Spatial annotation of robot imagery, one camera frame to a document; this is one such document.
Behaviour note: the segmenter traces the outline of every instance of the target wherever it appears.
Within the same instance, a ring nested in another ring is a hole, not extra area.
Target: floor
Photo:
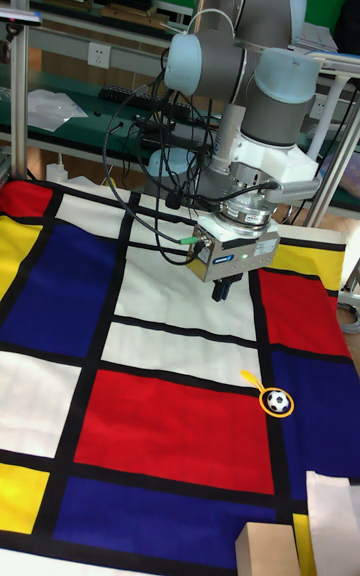
[[[41,52],[36,49],[29,50],[29,67],[30,69],[41,70]],[[29,147],[28,151],[28,168],[38,179],[45,179],[46,165],[49,163],[56,163],[58,155],[52,152],[40,150],[37,147]],[[69,178],[75,176],[86,176],[96,184],[101,184],[104,180],[104,172],[100,163],[93,161],[74,158],[72,156],[63,156],[65,169],[69,172]],[[140,187],[145,182],[145,177],[140,172],[130,171],[129,174],[123,174],[123,170],[119,167],[114,167],[111,173],[118,187],[124,189],[133,189]],[[287,207],[280,205],[275,219],[278,222],[284,218]],[[297,218],[295,224],[302,225],[307,211],[303,210]],[[344,232],[345,240],[347,243],[342,284],[345,283],[350,275],[355,263],[357,262],[360,254],[360,221],[345,218],[342,216],[335,216],[333,214],[326,214],[321,223],[324,229],[333,229],[336,231]],[[352,317],[344,309],[338,309],[338,318],[342,323],[351,323]],[[345,334],[345,339],[348,344],[351,356],[355,362],[357,370],[360,374],[360,333],[355,335]]]

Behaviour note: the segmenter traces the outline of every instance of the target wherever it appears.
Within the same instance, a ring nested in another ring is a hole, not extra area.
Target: soccer ball sticker
[[[290,409],[290,401],[285,392],[272,390],[267,396],[266,402],[272,412],[284,413]]]

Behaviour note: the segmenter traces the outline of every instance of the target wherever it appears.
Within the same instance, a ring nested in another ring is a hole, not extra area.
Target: label
[[[254,223],[255,221],[257,221],[258,217],[255,214],[247,214],[245,216],[245,223]]]
[[[219,256],[219,258],[214,258],[213,265],[218,265],[219,263],[226,263],[234,258],[234,254],[229,254],[229,256]]]
[[[260,254],[269,254],[274,250],[276,242],[277,238],[261,241],[261,243],[258,243],[255,247],[254,256],[260,256]]]
[[[202,260],[203,263],[207,263],[209,260],[209,256],[210,256],[210,249],[208,247],[203,247],[200,254],[198,255],[198,258],[200,258],[200,260]]]

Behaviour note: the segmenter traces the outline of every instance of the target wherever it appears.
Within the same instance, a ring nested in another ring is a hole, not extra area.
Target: yellow marker
[[[294,400],[290,396],[290,394],[288,394],[284,389],[279,389],[279,387],[266,387],[265,388],[264,385],[256,378],[256,376],[254,376],[254,374],[252,374],[251,372],[248,372],[246,369],[242,370],[241,376],[245,380],[247,380],[249,383],[251,383],[252,385],[255,385],[256,389],[259,390],[259,392],[260,392],[259,403],[260,403],[262,409],[264,410],[264,412],[266,412],[270,416],[274,416],[274,418],[286,418],[287,416],[290,416],[290,414],[293,413],[294,407],[295,407]],[[290,409],[285,414],[277,414],[277,413],[271,411],[267,407],[267,405],[265,405],[264,396],[267,392],[282,392],[283,394],[285,394],[285,396],[289,400]]]

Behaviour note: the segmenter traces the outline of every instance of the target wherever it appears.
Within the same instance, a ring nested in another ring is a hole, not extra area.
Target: wall socket
[[[100,43],[89,43],[88,50],[88,65],[93,67],[102,67],[109,69],[110,67],[110,45],[101,45]]]
[[[316,94],[314,104],[309,114],[310,118],[320,120],[321,116],[323,115],[325,103],[326,103],[326,96],[323,96],[322,94]]]

